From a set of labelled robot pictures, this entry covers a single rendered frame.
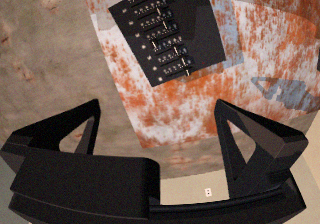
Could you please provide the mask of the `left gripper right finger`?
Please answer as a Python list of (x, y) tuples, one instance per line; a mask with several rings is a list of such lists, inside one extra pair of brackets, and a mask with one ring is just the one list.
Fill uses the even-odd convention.
[[(303, 132), (222, 99), (216, 101), (214, 117), (229, 199), (244, 197), (267, 174), (290, 169), (309, 143)], [(256, 149), (247, 164), (227, 120), (255, 141)]]

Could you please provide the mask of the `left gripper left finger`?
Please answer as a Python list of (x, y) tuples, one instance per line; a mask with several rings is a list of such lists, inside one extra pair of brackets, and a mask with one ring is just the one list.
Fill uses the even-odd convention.
[(74, 153), (93, 154), (100, 116), (99, 101), (93, 99), (73, 109), (13, 131), (6, 141), (60, 151), (60, 141), (88, 119)]

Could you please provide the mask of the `black lighting desk fader panel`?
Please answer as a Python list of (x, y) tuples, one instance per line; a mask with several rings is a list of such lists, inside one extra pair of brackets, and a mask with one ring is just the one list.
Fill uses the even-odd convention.
[(226, 61), (210, 0), (122, 0), (108, 10), (152, 88)]

